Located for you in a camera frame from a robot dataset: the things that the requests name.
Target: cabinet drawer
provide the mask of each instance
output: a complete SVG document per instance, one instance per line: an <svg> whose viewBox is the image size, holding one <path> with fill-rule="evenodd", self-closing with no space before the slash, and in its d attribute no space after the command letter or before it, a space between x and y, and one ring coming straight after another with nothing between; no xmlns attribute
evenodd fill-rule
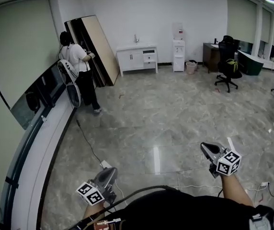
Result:
<svg viewBox="0 0 274 230"><path fill-rule="evenodd" d="M144 68L145 68L145 69L152 69L152 68L155 68L155 62L145 62L145 63L144 63Z"/></svg>
<svg viewBox="0 0 274 230"><path fill-rule="evenodd" d="M156 55L155 54L143 54L143 62L155 62Z"/></svg>

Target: electrical outlet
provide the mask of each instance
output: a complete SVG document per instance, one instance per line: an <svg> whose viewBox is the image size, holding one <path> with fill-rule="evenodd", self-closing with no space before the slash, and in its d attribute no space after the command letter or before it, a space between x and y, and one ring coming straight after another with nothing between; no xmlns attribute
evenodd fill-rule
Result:
<svg viewBox="0 0 274 230"><path fill-rule="evenodd" d="M269 182L262 182L261 186L267 186L269 185Z"/></svg>

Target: white t-shirt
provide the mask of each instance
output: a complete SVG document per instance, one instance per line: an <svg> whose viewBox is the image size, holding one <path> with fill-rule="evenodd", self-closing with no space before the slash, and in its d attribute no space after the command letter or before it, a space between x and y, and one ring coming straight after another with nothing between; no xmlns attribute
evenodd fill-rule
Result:
<svg viewBox="0 0 274 230"><path fill-rule="evenodd" d="M82 60L86 55L87 53L78 44L63 46L60 52L60 58L70 62L77 72L90 70L89 63Z"/></svg>

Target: trash can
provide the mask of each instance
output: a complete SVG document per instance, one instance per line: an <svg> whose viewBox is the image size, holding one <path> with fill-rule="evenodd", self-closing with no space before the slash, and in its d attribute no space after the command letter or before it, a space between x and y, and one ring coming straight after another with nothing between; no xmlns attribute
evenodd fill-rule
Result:
<svg viewBox="0 0 274 230"><path fill-rule="evenodd" d="M194 71L197 67L198 63L196 63L196 61L191 60L189 62L186 63L186 72L188 74L194 74Z"/></svg>

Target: woman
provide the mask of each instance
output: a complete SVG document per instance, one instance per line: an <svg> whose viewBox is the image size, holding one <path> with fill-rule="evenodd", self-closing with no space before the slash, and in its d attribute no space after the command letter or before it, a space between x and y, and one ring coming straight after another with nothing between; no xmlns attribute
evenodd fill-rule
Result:
<svg viewBox="0 0 274 230"><path fill-rule="evenodd" d="M97 97L92 81L92 72L90 71L88 60L89 55L78 44L71 44L71 36L67 32L60 34L60 43L63 45L60 51L60 58L71 63L74 69L79 73L76 84L80 89L81 96L85 105L92 104L94 113L98 114L102 110L98 104Z"/></svg>

